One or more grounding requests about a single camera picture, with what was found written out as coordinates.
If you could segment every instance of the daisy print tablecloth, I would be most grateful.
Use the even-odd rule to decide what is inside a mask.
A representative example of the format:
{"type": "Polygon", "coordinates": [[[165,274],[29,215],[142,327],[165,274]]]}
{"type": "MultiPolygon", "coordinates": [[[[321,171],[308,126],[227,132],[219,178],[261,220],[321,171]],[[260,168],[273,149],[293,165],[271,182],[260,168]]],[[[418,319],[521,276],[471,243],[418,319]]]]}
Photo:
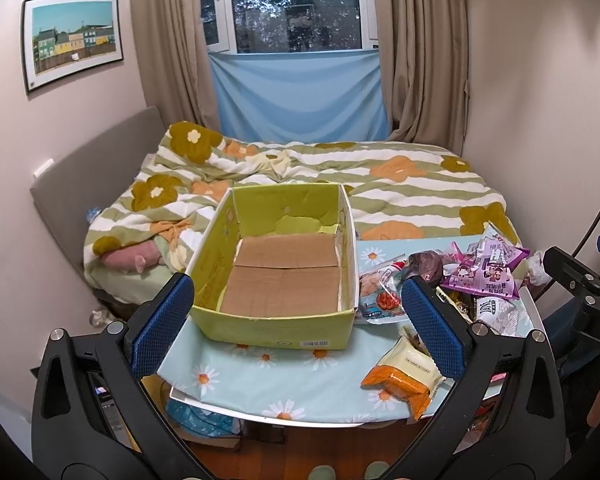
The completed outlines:
{"type": "MultiPolygon", "coordinates": [[[[458,237],[461,249],[479,237],[458,237]]],[[[376,254],[445,248],[454,238],[373,242],[376,254]]],[[[368,242],[359,242],[358,248],[368,242]]],[[[518,302],[521,311],[525,309],[518,302]]],[[[518,335],[533,326],[521,316],[518,335]]],[[[275,418],[282,424],[363,424],[410,418],[407,403],[360,381],[398,340],[398,324],[355,325],[346,350],[287,350],[211,341],[188,318],[158,374],[189,399],[231,410],[241,418],[275,418]]],[[[431,416],[451,388],[443,384],[425,416],[431,416]]],[[[485,398],[499,393],[491,386],[485,398]]]]}

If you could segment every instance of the orange snack package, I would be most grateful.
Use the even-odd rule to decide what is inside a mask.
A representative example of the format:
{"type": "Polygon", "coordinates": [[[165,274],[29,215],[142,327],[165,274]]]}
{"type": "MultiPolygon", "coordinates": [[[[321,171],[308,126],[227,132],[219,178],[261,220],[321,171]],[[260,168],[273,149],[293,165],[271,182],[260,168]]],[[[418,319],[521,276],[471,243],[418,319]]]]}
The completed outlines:
{"type": "Polygon", "coordinates": [[[419,420],[444,379],[433,359],[402,336],[360,384],[381,385],[393,396],[407,401],[413,418],[419,420]]]}

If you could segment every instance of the pink snack bag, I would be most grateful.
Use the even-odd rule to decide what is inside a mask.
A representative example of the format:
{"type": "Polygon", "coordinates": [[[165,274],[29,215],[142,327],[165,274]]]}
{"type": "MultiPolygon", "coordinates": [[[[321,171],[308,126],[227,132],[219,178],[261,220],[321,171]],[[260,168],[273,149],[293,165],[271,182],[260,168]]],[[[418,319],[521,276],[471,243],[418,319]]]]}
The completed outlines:
{"type": "Polygon", "coordinates": [[[488,256],[494,250],[501,250],[506,266],[513,272],[520,262],[531,254],[529,249],[516,247],[509,242],[491,223],[485,229],[484,235],[485,238],[469,245],[467,250],[468,253],[475,255],[476,260],[488,256]]]}
{"type": "Polygon", "coordinates": [[[483,253],[475,261],[461,263],[442,286],[475,296],[495,296],[505,300],[520,297],[504,252],[499,248],[494,248],[489,254],[483,253]]]}

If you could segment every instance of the wooden floor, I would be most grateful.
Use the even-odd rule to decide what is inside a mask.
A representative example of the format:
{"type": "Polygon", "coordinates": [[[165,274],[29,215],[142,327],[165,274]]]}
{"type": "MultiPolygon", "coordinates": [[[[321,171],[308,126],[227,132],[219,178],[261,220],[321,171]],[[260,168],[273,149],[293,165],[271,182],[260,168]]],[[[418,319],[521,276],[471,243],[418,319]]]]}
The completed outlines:
{"type": "Polygon", "coordinates": [[[305,480],[321,464],[332,466],[338,480],[358,480],[375,460],[395,462],[423,426],[396,422],[380,430],[288,428],[286,444],[244,439],[240,451],[191,447],[207,468],[225,480],[305,480]]]}

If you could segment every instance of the picture frame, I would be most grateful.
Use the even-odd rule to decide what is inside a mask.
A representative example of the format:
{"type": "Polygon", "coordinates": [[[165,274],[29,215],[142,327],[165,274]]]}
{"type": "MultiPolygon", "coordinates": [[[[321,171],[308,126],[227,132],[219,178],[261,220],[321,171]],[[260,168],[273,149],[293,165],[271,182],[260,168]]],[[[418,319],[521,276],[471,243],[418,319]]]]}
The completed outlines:
{"type": "Polygon", "coordinates": [[[21,29],[27,94],[125,59],[118,0],[24,0],[21,29]]]}

